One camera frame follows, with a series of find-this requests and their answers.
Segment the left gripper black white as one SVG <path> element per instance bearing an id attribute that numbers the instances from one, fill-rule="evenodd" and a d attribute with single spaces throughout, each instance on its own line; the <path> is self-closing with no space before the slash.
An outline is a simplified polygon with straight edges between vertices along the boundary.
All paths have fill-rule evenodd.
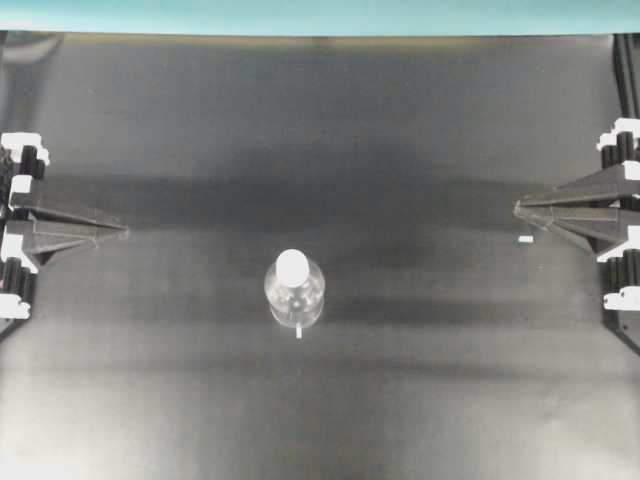
<path id="1" fill-rule="evenodd" d="M 35 192 L 50 164 L 42 137 L 33 132 L 1 135 L 1 318 L 31 316 L 38 266 L 124 239 L 119 219 L 75 198 Z M 35 220 L 44 218 L 52 221 Z"/>

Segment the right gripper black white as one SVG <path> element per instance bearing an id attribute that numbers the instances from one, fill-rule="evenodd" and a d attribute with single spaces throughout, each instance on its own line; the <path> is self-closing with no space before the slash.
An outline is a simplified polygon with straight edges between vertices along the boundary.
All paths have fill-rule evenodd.
<path id="1" fill-rule="evenodd" d="M 639 310 L 639 121 L 617 119 L 597 143 L 602 170 L 526 195 L 514 215 L 577 244 L 607 268 L 607 310 Z M 606 208 L 554 205 L 606 202 Z"/>

